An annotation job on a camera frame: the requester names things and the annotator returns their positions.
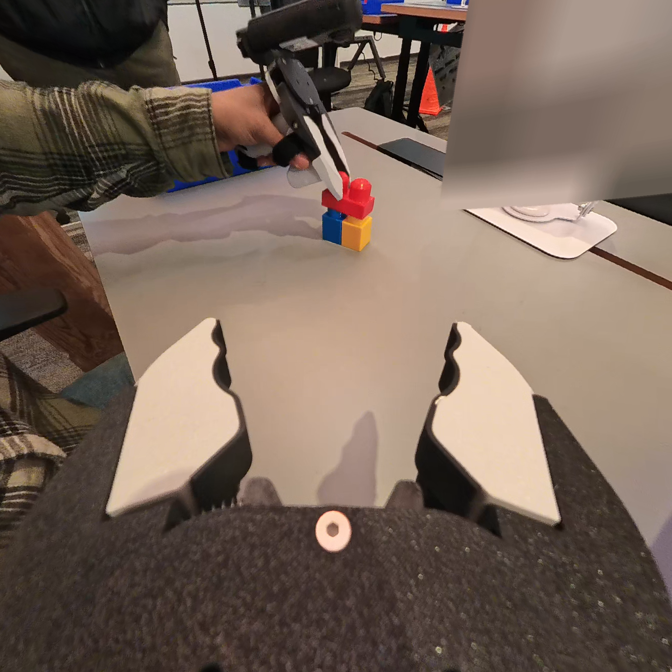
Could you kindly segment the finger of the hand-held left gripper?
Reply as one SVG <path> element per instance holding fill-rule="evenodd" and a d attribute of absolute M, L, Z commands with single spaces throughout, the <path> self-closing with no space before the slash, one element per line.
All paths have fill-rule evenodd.
<path fill-rule="evenodd" d="M 311 148 L 317 153 L 312 158 L 317 175 L 336 200 L 343 198 L 343 149 L 329 118 L 304 118 Z"/>
<path fill-rule="evenodd" d="M 345 151 L 327 112 L 320 113 L 319 134 L 321 137 L 319 176 L 322 182 L 336 182 L 337 174 L 340 172 L 350 177 L 351 171 Z"/>

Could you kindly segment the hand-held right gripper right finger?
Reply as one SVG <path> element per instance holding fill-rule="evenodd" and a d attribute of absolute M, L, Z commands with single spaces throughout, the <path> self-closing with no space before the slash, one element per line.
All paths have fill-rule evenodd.
<path fill-rule="evenodd" d="M 559 525 L 532 387 L 468 323 L 451 326 L 443 356 L 415 452 L 424 504 L 483 527 L 500 509 Z"/>

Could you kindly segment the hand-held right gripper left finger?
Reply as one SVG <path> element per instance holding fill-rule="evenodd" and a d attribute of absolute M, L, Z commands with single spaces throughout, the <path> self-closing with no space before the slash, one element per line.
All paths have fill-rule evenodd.
<path fill-rule="evenodd" d="M 206 318 L 136 383 L 105 513 L 175 503 L 187 517 L 235 506 L 253 462 L 221 322 Z"/>

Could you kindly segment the red two-stud toy block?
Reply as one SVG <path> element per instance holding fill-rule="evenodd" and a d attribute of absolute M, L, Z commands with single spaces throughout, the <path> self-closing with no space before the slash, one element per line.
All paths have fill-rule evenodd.
<path fill-rule="evenodd" d="M 328 189 L 322 193 L 322 206 L 363 220 L 373 210 L 375 198 L 372 195 L 372 185 L 364 178 L 350 180 L 344 171 L 339 172 L 342 180 L 342 198 L 336 199 Z"/>

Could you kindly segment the blue toy block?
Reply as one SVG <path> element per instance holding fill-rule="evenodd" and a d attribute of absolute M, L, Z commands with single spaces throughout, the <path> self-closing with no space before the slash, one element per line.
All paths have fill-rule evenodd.
<path fill-rule="evenodd" d="M 322 238 L 330 243 L 341 245 L 342 224 L 347 215 L 327 208 L 322 215 Z"/>

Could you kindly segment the orange toy block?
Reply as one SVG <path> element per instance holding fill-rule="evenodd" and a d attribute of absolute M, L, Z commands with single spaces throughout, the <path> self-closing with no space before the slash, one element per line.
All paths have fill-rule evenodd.
<path fill-rule="evenodd" d="M 346 216 L 341 223 L 341 246 L 353 251 L 362 251 L 370 242 L 372 234 L 372 217 L 362 219 Z"/>

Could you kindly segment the person's left hand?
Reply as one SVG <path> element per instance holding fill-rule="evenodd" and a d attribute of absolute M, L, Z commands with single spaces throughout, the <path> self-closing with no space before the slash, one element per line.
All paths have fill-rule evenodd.
<path fill-rule="evenodd" d="M 265 145 L 273 149 L 285 135 L 273 123 L 279 107 L 266 84 L 248 85 L 211 95 L 217 148 Z"/>

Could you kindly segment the black office stool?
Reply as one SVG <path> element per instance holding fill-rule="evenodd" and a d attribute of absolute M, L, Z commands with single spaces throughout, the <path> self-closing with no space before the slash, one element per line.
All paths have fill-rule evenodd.
<path fill-rule="evenodd" d="M 351 83 L 351 72 L 357 63 L 358 58 L 364 52 L 365 46 L 369 46 L 372 52 L 373 61 L 377 68 L 379 78 L 383 81 L 386 79 L 384 67 L 375 45 L 374 36 L 366 34 L 363 36 L 355 36 L 350 42 L 357 44 L 357 51 L 351 61 L 348 63 L 346 69 L 339 68 L 336 65 L 338 44 L 334 42 L 325 42 L 322 45 L 322 65 L 311 71 L 311 77 L 320 95 L 321 101 L 326 111 L 332 111 L 332 96 L 339 91 L 347 88 Z"/>

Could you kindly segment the orange traffic cone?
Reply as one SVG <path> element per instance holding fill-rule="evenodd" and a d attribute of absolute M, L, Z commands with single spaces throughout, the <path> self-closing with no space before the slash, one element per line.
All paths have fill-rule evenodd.
<path fill-rule="evenodd" d="M 421 94 L 418 112 L 425 116 L 438 116 L 442 111 L 442 105 L 439 100 L 438 89 L 432 68 L 427 70 L 424 87 Z"/>

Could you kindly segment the black tripod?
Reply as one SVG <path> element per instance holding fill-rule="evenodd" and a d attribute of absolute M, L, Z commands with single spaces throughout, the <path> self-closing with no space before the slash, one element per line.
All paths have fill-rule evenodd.
<path fill-rule="evenodd" d="M 211 48 L 211 45 L 210 45 L 210 40 L 209 40 L 207 28 L 206 28 L 206 21 L 204 19 L 202 5 L 201 5 L 201 2 L 198 1 L 198 0 L 194 1 L 194 3 L 195 3 L 195 6 L 196 6 L 197 16 L 198 16 L 198 20 L 199 20 L 199 23 L 200 23 L 199 25 L 200 25 L 200 28 L 201 28 L 201 31 L 202 31 L 202 36 L 203 36 L 203 39 L 204 39 L 204 45 L 205 45 L 205 48 L 206 48 L 208 68 L 211 72 L 212 79 L 214 81 L 218 81 L 219 80 L 218 73 L 217 73 L 217 70 L 216 70 L 216 65 L 214 63 L 214 56 L 212 54 L 212 48 Z"/>

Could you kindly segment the brown background table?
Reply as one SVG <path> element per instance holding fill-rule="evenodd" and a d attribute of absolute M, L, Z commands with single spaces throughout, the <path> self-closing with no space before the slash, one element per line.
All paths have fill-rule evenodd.
<path fill-rule="evenodd" d="M 362 29 L 389 34 L 401 39 L 397 76 L 394 81 L 391 118 L 413 129 L 428 133 L 419 107 L 429 71 L 431 46 L 461 48 L 466 21 L 466 9 L 442 5 L 415 3 L 383 3 L 382 13 L 365 15 Z M 408 105 L 405 105 L 408 68 L 413 42 L 419 43 L 415 74 Z"/>

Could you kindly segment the wooden pillar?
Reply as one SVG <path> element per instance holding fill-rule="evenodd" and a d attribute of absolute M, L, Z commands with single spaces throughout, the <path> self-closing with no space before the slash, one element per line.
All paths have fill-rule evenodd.
<path fill-rule="evenodd" d="M 1 217 L 1 293 L 51 288 L 68 304 L 63 316 L 38 326 L 38 335 L 83 372 L 124 348 L 96 265 L 52 214 Z"/>

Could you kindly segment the white document stand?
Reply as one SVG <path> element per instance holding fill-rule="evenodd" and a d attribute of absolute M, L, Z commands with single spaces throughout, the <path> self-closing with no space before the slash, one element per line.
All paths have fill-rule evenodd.
<path fill-rule="evenodd" d="M 546 255 L 569 260 L 582 256 L 617 231 L 613 220 L 594 211 L 596 205 L 504 206 L 466 212 Z"/>

